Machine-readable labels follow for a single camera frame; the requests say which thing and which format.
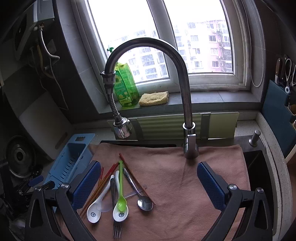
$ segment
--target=metal pot lid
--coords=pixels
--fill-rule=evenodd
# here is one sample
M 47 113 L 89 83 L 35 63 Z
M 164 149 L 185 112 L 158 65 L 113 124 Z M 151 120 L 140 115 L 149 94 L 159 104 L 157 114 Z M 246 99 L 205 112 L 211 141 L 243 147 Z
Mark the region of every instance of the metal pot lid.
M 29 177 L 36 164 L 34 148 L 22 136 L 14 136 L 10 139 L 6 147 L 5 158 L 10 172 L 19 178 Z

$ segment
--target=apartment building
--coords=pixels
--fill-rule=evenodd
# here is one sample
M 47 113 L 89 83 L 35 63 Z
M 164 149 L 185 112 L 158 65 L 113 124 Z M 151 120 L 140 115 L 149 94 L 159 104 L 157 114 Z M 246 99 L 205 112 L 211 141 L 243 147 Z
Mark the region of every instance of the apartment building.
M 173 27 L 177 48 L 188 73 L 232 72 L 230 37 L 225 20 L 189 22 Z M 145 29 L 111 41 L 109 47 L 137 37 L 157 37 L 157 32 Z M 128 63 L 135 82 L 168 78 L 163 53 L 151 47 L 134 48 L 120 62 Z

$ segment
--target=green dish soap bottle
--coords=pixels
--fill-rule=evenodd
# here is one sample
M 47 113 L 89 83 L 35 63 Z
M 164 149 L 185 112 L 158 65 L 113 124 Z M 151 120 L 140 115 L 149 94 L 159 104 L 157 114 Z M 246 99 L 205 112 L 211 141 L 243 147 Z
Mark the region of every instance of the green dish soap bottle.
M 113 49 L 111 47 L 107 51 L 112 53 Z M 120 104 L 123 107 L 136 105 L 140 100 L 140 96 L 128 64 L 117 62 L 115 72 L 114 92 Z

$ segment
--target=bottle label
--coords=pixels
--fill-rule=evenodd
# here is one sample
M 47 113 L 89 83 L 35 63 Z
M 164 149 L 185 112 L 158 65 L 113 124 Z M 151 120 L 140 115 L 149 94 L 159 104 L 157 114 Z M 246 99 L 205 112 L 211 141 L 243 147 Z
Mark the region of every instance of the bottle label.
M 124 84 L 124 81 L 119 73 L 119 71 L 115 71 L 116 76 L 115 76 L 115 93 L 117 95 L 118 100 L 120 103 L 125 104 L 125 103 L 131 103 L 131 97 L 129 96 L 128 90 L 126 88 L 126 85 Z

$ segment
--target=fork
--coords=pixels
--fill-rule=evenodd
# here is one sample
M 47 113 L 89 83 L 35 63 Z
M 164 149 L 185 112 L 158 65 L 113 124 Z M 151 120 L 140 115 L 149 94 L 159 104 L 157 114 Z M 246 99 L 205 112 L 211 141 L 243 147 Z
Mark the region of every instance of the fork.
M 111 194 L 112 194 L 112 205 L 113 209 L 115 208 L 115 179 L 111 178 L 110 180 L 111 185 Z M 119 239 L 121 235 L 122 224 L 121 222 L 117 222 L 113 220 L 113 238 Z

